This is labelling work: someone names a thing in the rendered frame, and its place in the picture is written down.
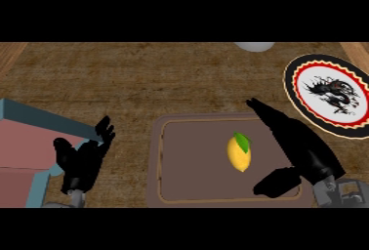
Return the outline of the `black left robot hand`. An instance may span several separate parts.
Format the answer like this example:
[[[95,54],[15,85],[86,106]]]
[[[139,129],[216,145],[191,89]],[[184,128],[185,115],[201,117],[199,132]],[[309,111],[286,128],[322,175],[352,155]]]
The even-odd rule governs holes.
[[[61,191],[69,194],[73,190],[88,192],[94,188],[104,157],[116,138],[114,126],[106,116],[95,125],[95,132],[103,138],[103,144],[89,140],[80,148],[75,148],[64,138],[54,140],[57,163],[66,172]]]

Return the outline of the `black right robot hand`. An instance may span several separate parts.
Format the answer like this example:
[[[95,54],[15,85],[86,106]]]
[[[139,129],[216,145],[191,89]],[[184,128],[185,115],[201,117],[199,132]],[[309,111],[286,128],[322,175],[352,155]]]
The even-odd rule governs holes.
[[[269,126],[292,163],[290,167],[275,169],[256,184],[255,193],[278,198],[302,184],[302,179],[314,186],[324,183],[328,191],[334,191],[337,179],[346,172],[320,135],[300,120],[290,118],[258,99],[249,100],[247,105]]]

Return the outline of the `yellow lemon with green leaf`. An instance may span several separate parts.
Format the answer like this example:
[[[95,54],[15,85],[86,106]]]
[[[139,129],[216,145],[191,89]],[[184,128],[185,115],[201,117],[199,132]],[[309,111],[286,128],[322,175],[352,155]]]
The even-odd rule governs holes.
[[[234,137],[228,142],[227,152],[234,168],[244,172],[252,164],[252,140],[243,133],[234,133]]]

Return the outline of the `dragon print plate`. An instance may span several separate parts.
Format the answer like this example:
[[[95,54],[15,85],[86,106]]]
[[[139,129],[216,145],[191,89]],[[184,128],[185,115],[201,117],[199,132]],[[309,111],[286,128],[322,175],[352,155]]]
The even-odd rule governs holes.
[[[311,123],[352,140],[369,139],[369,74],[330,55],[297,57],[284,71],[284,90]]]

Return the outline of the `brown rectangular tray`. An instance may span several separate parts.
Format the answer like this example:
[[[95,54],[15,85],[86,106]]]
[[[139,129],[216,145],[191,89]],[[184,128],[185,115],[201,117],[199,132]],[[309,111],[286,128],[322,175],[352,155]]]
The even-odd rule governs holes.
[[[252,165],[238,171],[227,146],[235,133],[252,139]],[[292,165],[269,127],[253,112],[172,114],[154,123],[148,171],[151,207],[309,208],[314,190],[303,182],[278,198],[255,185]]]

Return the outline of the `pink and teal box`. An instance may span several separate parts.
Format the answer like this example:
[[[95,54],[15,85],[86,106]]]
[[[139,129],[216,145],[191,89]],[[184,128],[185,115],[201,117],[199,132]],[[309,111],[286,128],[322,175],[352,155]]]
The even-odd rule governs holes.
[[[79,148],[103,143],[95,127],[13,100],[0,99],[0,208],[44,206],[49,177],[63,174],[54,140]]]

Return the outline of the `pale grey round object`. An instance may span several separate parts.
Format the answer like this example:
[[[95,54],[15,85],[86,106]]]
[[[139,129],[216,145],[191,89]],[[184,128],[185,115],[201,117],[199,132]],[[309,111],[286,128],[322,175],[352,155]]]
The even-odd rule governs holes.
[[[266,52],[275,45],[275,42],[237,42],[237,46],[249,52]]]

